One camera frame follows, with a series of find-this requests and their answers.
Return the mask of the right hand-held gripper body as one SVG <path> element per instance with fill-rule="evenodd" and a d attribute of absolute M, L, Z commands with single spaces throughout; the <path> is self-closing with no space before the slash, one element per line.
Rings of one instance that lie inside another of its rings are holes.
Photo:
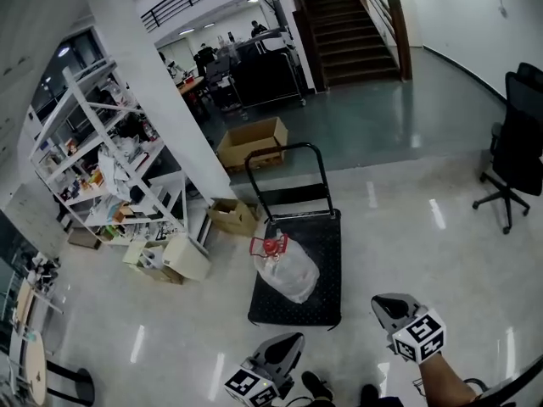
<path fill-rule="evenodd" d="M 446 326 L 435 309 L 419 308 L 411 317 L 393 320 L 390 346 L 406 361 L 423 363 L 446 343 Z"/>

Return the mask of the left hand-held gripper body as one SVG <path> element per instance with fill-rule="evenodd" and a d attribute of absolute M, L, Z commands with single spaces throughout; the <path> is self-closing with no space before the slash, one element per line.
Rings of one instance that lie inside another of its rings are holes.
<path fill-rule="evenodd" d="M 293 386 L 290 375 L 272 372 L 253 357 L 248 357 L 223 385 L 243 406 L 271 406 L 274 400 L 285 399 Z"/>

